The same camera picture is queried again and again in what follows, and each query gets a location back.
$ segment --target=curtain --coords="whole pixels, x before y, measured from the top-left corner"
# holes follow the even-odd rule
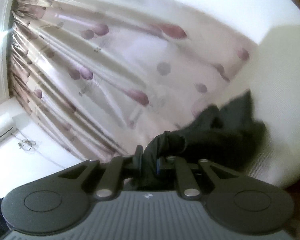
[[[256,46],[172,0],[16,0],[12,14],[10,91],[82,160],[185,126]]]

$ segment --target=floral curtain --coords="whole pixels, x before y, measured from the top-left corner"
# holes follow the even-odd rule
[[[16,0],[12,13],[10,91],[82,160],[188,124],[255,47],[172,0]]]

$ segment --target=metal pin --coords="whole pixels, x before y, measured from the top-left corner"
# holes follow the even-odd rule
[[[168,163],[174,163],[175,159],[176,159],[176,157],[173,156],[173,155],[170,155],[170,156],[167,156],[167,157],[166,157],[166,161],[167,161]]]
[[[98,197],[110,197],[112,195],[112,191],[109,189],[103,188],[103,189],[99,189],[96,192],[96,195]]]
[[[187,197],[196,197],[200,194],[200,191],[195,188],[188,188],[184,191],[184,193]]]

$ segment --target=wire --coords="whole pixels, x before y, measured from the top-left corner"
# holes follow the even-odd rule
[[[59,163],[56,163],[54,160],[52,160],[51,158],[44,156],[41,152],[39,152],[35,147],[33,147],[34,145],[37,145],[36,141],[33,140],[28,140],[28,138],[17,128],[18,132],[25,138],[25,139],[20,139],[19,137],[17,137],[15,134],[11,133],[12,136],[14,136],[15,138],[17,138],[19,140],[18,145],[19,145],[19,149],[23,149],[24,151],[30,151],[31,149],[33,149],[34,151],[36,151],[40,156],[42,156],[43,158],[45,158],[47,161],[57,165],[58,167],[65,169],[66,167],[61,166]]]

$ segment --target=logo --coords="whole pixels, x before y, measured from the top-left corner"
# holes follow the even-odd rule
[[[151,193],[144,194],[143,196],[147,199],[150,199],[153,197],[153,195]]]

